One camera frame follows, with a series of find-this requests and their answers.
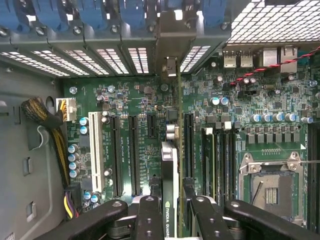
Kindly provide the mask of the green motherboard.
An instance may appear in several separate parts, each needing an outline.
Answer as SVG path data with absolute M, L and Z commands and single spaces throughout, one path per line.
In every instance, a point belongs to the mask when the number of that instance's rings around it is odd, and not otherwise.
M 280 160 L 297 151 L 308 161 L 308 125 L 320 123 L 320 46 L 311 51 L 297 49 L 296 73 L 281 73 L 281 65 L 263 66 L 253 56 L 253 67 L 242 68 L 236 52 L 236 68 L 224 68 L 224 58 L 214 56 L 198 74 L 180 75 L 182 141 L 179 158 L 177 237 L 196 240 L 187 224 L 184 194 L 184 114 L 193 114 L 194 191 L 208 196 L 223 208 L 238 199 L 238 177 L 244 153 L 258 161 Z M 140 159 L 140 195 L 149 195 L 151 178 L 161 178 L 162 142 L 165 140 L 165 111 L 171 104 L 169 86 L 158 77 L 79 78 L 64 84 L 65 98 L 76 100 L 76 122 L 66 121 L 67 164 L 70 185 L 64 190 L 64 207 L 69 220 L 109 201 L 132 203 L 128 117 L 137 116 Z M 88 112 L 100 112 L 104 164 L 104 189 L 92 186 Z M 157 138 L 148 138 L 147 114 L 156 115 Z M 114 197 L 110 117 L 119 116 L 123 193 Z M 236 153 L 235 198 L 226 200 L 227 130 L 234 127 Z M 224 138 L 224 204 L 220 206 L 218 131 Z M 304 167 L 304 215 L 308 229 L 308 164 Z

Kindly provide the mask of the white expansion slot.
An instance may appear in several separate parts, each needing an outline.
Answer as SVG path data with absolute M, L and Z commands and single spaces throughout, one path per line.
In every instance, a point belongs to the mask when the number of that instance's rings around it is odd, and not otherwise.
M 102 115 L 97 111 L 88 112 L 88 119 L 92 190 L 102 193 L 105 188 Z

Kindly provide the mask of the black RAM slot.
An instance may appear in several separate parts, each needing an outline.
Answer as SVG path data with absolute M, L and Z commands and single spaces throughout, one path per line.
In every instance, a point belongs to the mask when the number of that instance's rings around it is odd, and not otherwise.
M 320 234 L 320 122 L 308 125 L 307 228 Z
M 218 146 L 218 168 L 219 168 L 219 204 L 224 205 L 225 202 L 225 149 L 224 149 L 224 134 L 221 130 L 217 132 Z
M 226 200 L 232 200 L 236 195 L 236 133 L 233 126 L 225 132 L 225 160 L 226 160 Z

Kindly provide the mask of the CPU socket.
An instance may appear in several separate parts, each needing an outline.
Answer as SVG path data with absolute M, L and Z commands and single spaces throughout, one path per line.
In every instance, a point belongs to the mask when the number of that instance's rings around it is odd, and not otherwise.
M 304 167 L 297 151 L 278 160 L 246 152 L 238 170 L 237 197 L 291 223 L 306 226 Z

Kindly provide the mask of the short black expansion slot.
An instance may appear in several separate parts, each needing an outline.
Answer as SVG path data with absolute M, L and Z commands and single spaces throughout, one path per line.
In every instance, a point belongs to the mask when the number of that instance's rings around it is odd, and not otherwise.
M 150 139 L 157 138 L 157 117 L 153 113 L 148 113 L 146 115 L 147 120 L 147 136 Z

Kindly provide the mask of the vented metal slot cover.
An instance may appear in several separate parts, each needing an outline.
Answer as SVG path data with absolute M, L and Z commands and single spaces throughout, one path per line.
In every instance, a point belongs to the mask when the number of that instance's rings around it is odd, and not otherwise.
M 181 63 L 180 72 L 188 73 L 209 49 L 209 45 L 193 46 Z
M 129 71 L 114 48 L 97 49 L 97 53 L 117 74 L 128 75 Z
M 135 70 L 138 74 L 148 74 L 149 64 L 147 49 L 145 47 L 128 48 L 129 55 L 132 59 Z
M 109 72 L 104 69 L 98 62 L 91 58 L 83 50 L 64 50 L 64 52 L 69 55 L 71 58 L 84 65 L 86 68 L 94 72 L 98 76 L 107 76 Z
M 37 55 L 38 57 L 41 57 L 49 62 L 51 62 L 54 65 L 57 65 L 77 76 L 89 76 L 90 74 L 86 72 L 85 70 L 77 67 L 76 65 L 72 64 L 71 62 L 65 60 L 64 58 L 54 54 L 50 50 L 36 50 L 31 51 L 33 54 Z
M 47 64 L 44 64 L 42 62 L 39 62 L 39 61 L 35 60 L 34 58 L 28 57 L 28 56 L 23 55 L 23 54 L 16 52 L 16 51 L 10 51 L 10 52 L 1 52 L 0 51 L 0 55 L 7 57 L 9 59 L 12 59 L 16 62 L 28 65 L 33 68 L 36 68 L 36 69 L 41 70 L 43 72 L 52 74 L 56 77 L 69 77 L 70 76 L 69 74 L 67 74 L 61 70 L 58 70 L 58 69 L 56 69 L 52 66 L 49 66 Z

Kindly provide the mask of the metal rear port block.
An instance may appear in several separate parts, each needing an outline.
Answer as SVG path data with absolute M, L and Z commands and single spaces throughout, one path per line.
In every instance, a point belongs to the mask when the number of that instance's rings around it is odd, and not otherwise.
M 280 72 L 283 74 L 293 74 L 297 72 L 297 62 L 293 61 L 298 56 L 298 49 L 293 46 L 285 46 L 280 49 L 280 62 L 290 61 L 282 64 Z
M 235 51 L 223 51 L 223 67 L 236 68 L 237 67 L 237 54 Z
M 264 48 L 262 54 L 262 64 L 264 67 L 275 65 L 278 63 L 277 48 Z
M 253 67 L 253 54 L 250 50 L 240 52 L 240 67 L 252 68 Z

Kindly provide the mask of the white power connector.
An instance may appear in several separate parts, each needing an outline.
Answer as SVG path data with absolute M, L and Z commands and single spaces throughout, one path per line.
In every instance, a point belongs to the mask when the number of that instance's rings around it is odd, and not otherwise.
M 77 106 L 75 98 L 57 98 L 55 100 L 56 111 L 62 112 L 63 122 L 73 122 L 77 120 Z

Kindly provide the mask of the open grey PC case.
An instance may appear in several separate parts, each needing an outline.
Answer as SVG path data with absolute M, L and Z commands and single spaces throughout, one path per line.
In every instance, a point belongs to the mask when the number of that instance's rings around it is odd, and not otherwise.
M 80 216 L 68 219 L 64 204 L 67 176 L 67 125 L 56 99 L 75 79 L 158 77 L 157 25 L 166 11 L 196 12 L 190 44 L 210 49 L 186 74 L 199 74 L 223 51 L 251 51 L 263 65 L 263 49 L 292 46 L 301 52 L 320 46 L 320 0 L 226 0 L 224 20 L 206 27 L 202 0 L 144 0 L 145 27 L 131 29 L 121 17 L 120 0 L 103 0 L 108 27 L 82 22 L 77 0 L 62 0 L 69 29 L 55 32 L 42 24 L 32 0 L 18 0 L 18 32 L 0 25 L 0 52 L 18 52 L 70 76 L 58 77 L 0 55 L 0 240 L 64 240 Z M 146 48 L 149 73 L 137 73 L 128 48 Z M 117 74 L 97 53 L 115 49 L 129 74 Z M 48 50 L 89 73 L 78 76 L 32 51 Z M 82 50 L 109 75 L 96 75 L 64 50 Z

